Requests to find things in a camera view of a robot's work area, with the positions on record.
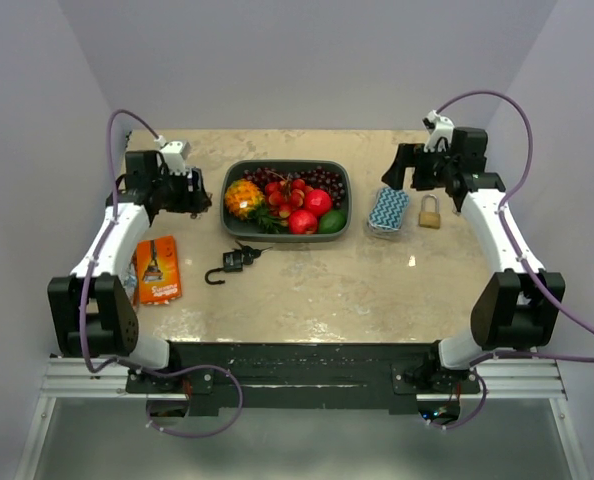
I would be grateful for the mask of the brass long-shackle padlock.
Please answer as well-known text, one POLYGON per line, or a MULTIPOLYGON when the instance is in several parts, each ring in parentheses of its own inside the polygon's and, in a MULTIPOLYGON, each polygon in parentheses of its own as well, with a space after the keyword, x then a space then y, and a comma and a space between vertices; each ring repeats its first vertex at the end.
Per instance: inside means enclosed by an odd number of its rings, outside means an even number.
POLYGON ((441 228, 440 203, 436 195, 423 196, 418 215, 418 226, 429 229, 441 228))

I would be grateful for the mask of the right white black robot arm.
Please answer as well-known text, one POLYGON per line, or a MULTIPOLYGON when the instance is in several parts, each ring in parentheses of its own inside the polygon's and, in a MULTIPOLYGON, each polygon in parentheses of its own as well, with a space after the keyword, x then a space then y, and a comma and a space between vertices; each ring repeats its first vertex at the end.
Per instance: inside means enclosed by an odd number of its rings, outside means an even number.
POLYGON ((446 392, 467 379, 473 361, 495 353, 532 353, 551 340, 565 293, 563 276, 534 256, 502 200, 501 177, 486 169, 487 133, 460 127, 430 145, 401 143, 382 181, 400 190, 413 171, 417 191, 443 188, 471 225, 491 270, 465 332, 434 342, 421 362, 393 373, 395 386, 446 392))

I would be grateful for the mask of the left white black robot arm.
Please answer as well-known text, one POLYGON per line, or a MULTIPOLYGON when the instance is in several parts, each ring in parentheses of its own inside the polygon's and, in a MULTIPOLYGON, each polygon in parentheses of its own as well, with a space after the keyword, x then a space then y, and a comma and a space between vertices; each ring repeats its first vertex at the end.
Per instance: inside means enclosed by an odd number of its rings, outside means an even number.
POLYGON ((102 225, 84 258, 47 293, 60 352, 81 358, 92 374, 117 362, 148 372, 162 392, 177 390, 184 368, 169 342, 143 333, 123 282, 146 231, 162 211, 196 216, 212 204, 200 169, 187 164, 188 143, 128 151, 113 175, 102 225))

